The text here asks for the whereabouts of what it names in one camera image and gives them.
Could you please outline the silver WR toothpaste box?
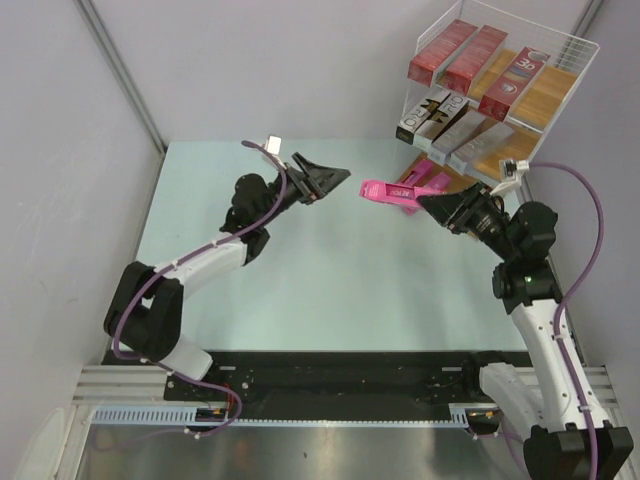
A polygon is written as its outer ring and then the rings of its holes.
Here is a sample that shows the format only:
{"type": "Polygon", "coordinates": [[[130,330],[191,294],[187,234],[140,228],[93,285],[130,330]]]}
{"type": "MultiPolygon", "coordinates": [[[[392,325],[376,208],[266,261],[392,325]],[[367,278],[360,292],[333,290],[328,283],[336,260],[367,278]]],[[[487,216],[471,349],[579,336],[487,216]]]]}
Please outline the silver WR toothpaste box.
{"type": "Polygon", "coordinates": [[[407,113],[405,113],[396,126],[395,137],[412,145],[418,128],[422,126],[450,96],[450,91],[436,85],[432,87],[407,113]]]}

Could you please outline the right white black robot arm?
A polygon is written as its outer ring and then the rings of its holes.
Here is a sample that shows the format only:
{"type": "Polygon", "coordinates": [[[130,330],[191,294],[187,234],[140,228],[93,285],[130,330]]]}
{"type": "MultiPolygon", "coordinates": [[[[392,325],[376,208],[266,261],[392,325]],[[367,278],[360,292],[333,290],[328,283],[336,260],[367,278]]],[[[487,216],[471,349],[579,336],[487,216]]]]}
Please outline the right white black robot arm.
{"type": "Polygon", "coordinates": [[[611,423],[571,338],[568,297],[548,261],[557,214],[537,201],[508,214],[482,183],[416,201],[439,225],[473,235],[500,258],[493,293],[523,338],[538,381],[532,390],[514,366],[490,363],[463,373],[463,393],[499,407],[523,442],[530,478],[615,478],[634,442],[628,428],[611,423]]]}

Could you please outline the silver O toothpaste box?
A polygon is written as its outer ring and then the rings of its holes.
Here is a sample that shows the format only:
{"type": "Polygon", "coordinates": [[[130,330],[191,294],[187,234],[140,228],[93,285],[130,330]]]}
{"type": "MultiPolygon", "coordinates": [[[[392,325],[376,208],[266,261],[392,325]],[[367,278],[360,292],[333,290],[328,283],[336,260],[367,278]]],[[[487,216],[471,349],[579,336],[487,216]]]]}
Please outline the silver O toothpaste box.
{"type": "Polygon", "coordinates": [[[458,93],[451,93],[415,132],[413,146],[427,151],[432,143],[442,136],[469,107],[469,99],[458,93]]]}

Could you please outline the plain silver toothpaste box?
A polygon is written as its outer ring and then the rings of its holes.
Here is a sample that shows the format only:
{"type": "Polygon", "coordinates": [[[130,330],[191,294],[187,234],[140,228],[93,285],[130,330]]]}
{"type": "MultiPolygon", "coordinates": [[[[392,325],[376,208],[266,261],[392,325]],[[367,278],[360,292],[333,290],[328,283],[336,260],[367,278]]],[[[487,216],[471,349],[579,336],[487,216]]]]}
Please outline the plain silver toothpaste box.
{"type": "Polygon", "coordinates": [[[476,110],[467,111],[431,144],[427,152],[429,159],[438,165],[445,165],[455,150],[480,131],[485,120],[486,116],[476,110]]]}

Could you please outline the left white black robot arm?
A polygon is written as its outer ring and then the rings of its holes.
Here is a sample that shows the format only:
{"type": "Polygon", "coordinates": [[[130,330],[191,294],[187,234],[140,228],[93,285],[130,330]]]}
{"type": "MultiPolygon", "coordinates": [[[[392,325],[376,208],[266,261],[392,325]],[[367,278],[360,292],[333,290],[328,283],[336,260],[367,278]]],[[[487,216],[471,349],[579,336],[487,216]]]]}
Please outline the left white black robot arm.
{"type": "Polygon", "coordinates": [[[104,330],[114,348],[129,348],[127,358],[145,359],[186,376],[197,398],[214,397],[220,374],[212,356],[181,333],[185,300],[214,278],[256,259],[270,235],[269,222],[296,203],[311,205],[350,176],[343,168],[317,165],[299,153],[286,163],[266,152],[277,169],[272,182],[250,173],[234,186],[231,206],[219,234],[211,241],[163,265],[139,261],[123,271],[107,311],[104,330]]]}

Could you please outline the pink toothpaste box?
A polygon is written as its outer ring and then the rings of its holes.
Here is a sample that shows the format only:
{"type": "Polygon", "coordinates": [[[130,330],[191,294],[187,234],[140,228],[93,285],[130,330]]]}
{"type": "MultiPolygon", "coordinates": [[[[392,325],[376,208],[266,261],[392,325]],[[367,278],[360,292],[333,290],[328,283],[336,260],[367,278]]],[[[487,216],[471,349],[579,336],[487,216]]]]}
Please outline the pink toothpaste box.
{"type": "Polygon", "coordinates": [[[402,206],[402,211],[407,215],[413,215],[420,208],[420,205],[417,202],[418,197],[444,194],[451,181],[452,178],[444,172],[436,174],[424,185],[418,185],[414,180],[407,179],[401,183],[401,186],[405,187],[408,199],[411,203],[406,206],[402,206]]]}
{"type": "Polygon", "coordinates": [[[381,204],[406,206],[411,201],[408,199],[405,187],[401,184],[383,182],[379,180],[364,180],[359,190],[359,196],[381,204]]]}
{"type": "Polygon", "coordinates": [[[418,158],[417,161],[398,180],[398,184],[418,185],[433,170],[434,163],[428,158],[418,158]]]}

